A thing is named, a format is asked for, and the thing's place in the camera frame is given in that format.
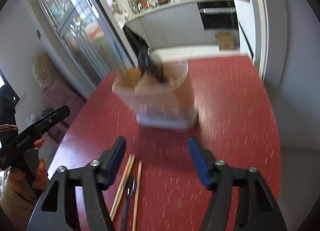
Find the beige plastic utensil holder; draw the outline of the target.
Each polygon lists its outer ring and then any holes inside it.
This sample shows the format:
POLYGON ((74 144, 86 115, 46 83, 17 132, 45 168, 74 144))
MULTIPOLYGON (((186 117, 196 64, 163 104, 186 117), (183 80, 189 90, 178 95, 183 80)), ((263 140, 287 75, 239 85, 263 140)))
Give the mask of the beige plastic utensil holder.
POLYGON ((198 118, 195 96, 187 61, 162 64, 168 82, 159 83, 137 68, 116 77, 112 92, 136 116, 142 127, 187 130, 195 126, 198 118))

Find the cardboard box on floor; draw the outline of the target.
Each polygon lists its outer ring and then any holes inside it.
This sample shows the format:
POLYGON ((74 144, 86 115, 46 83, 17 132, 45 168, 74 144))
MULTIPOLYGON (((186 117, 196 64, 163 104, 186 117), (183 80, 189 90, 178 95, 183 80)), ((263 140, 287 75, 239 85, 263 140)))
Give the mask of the cardboard box on floor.
POLYGON ((217 44, 219 50, 234 50, 234 38, 231 31, 217 31, 216 32, 217 44))

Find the light wooden chopstick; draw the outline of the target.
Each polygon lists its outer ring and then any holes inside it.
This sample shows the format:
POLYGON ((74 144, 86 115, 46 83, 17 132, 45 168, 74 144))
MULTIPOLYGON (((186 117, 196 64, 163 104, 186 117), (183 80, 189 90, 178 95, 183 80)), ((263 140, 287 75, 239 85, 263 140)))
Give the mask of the light wooden chopstick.
POLYGON ((135 202, 134 202, 134 209, 133 209, 132 231, 137 230, 138 201, 139 201, 141 176, 142 176, 142 161, 139 161, 138 172, 137 172, 137 187, 135 192, 135 202))

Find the plain wooden chopstick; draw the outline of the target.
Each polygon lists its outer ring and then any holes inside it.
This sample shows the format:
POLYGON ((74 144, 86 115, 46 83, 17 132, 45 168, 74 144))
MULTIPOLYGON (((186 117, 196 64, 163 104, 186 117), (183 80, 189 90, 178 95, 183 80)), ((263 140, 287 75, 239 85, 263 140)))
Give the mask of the plain wooden chopstick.
POLYGON ((123 172, 123 175, 122 175, 122 178, 121 178, 121 181, 120 181, 120 184, 118 186, 118 190, 117 190, 113 205, 112 205, 112 209, 111 209, 111 213, 110 213, 110 218, 111 218, 112 222, 116 218, 116 214, 117 214, 120 202, 121 202, 124 188, 125 188, 125 185, 126 185, 128 178, 129 178, 129 174, 131 173, 134 161, 135 161, 135 155, 134 154, 129 155, 124 172, 123 172))

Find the stacked pink plastic stools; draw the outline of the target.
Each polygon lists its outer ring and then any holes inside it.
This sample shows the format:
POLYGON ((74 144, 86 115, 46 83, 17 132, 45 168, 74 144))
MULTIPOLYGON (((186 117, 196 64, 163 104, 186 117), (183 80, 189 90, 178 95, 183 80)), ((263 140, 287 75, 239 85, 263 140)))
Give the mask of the stacked pink plastic stools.
POLYGON ((69 117, 64 120, 67 125, 73 122, 85 104, 83 98, 57 79, 43 91, 43 95, 53 108, 58 108, 62 105, 69 107, 69 117))

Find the black built-in oven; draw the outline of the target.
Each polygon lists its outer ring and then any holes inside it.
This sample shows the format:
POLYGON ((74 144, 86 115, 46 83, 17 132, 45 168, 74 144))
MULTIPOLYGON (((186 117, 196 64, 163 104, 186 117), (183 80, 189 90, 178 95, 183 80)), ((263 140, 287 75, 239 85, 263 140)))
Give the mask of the black built-in oven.
POLYGON ((238 29, 233 0, 197 2, 202 24, 207 29, 238 29))

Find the glass sliding door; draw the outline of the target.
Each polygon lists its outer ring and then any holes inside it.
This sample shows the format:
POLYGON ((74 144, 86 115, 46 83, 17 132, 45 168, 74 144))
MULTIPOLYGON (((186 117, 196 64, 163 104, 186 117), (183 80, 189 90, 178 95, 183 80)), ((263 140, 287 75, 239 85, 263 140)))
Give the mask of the glass sliding door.
POLYGON ((63 48, 96 87, 110 73, 133 68, 136 57, 107 0, 38 0, 63 48))

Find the brown spoon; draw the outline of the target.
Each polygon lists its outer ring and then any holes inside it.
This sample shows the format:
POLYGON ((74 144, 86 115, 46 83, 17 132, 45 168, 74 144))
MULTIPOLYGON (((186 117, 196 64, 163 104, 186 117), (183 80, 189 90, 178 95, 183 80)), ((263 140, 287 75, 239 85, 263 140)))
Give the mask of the brown spoon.
POLYGON ((151 59, 149 47, 142 47, 140 49, 138 53, 138 68, 140 71, 140 78, 147 73, 153 76, 158 83, 169 82, 168 78, 164 74, 163 63, 156 63, 151 59))
POLYGON ((120 225, 120 231, 126 231, 127 230, 127 222, 128 222, 128 215, 129 215, 129 209, 130 209, 130 202, 131 197, 133 193, 135 192, 137 186, 136 179, 130 175, 127 179, 126 186, 125 186, 125 200, 123 205, 123 212, 121 216, 121 225, 120 225))

